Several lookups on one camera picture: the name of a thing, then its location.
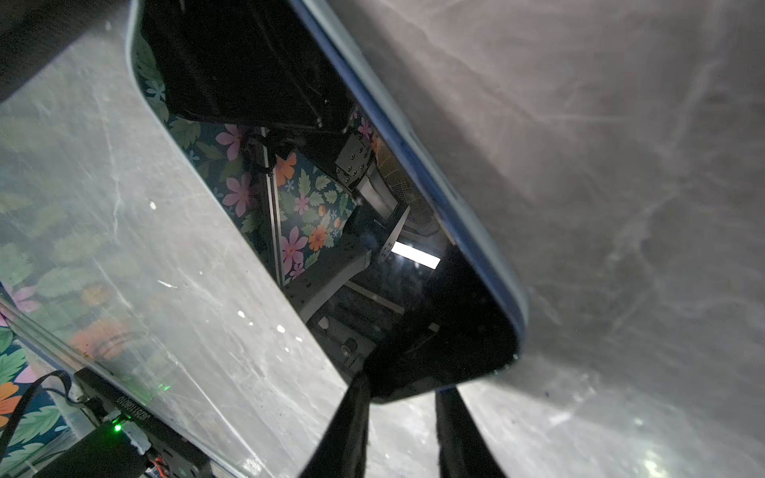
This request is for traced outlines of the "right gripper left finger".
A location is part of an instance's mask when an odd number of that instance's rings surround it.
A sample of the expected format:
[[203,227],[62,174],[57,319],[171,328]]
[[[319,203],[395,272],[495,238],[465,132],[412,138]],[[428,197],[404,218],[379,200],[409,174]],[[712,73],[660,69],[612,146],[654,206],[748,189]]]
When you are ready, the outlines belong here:
[[366,475],[370,404],[370,381],[360,372],[351,381],[318,448],[301,472],[301,477]]

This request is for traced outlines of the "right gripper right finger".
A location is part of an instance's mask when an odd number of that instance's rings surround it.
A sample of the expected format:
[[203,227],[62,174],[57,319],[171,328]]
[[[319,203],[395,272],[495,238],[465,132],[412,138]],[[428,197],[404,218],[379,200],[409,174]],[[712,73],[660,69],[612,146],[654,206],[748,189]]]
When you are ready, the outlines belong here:
[[435,395],[441,477],[505,477],[457,388]]

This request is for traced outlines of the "aluminium frame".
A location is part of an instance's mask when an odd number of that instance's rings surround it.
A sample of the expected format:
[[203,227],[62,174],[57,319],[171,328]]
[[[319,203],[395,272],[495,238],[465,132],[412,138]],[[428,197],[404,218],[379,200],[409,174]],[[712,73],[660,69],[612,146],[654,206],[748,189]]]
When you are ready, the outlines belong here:
[[4,299],[1,300],[1,315],[5,318],[10,330],[19,336],[24,346],[54,370],[65,370],[68,374],[75,374],[87,366],[85,360],[70,350],[66,344],[23,316]]

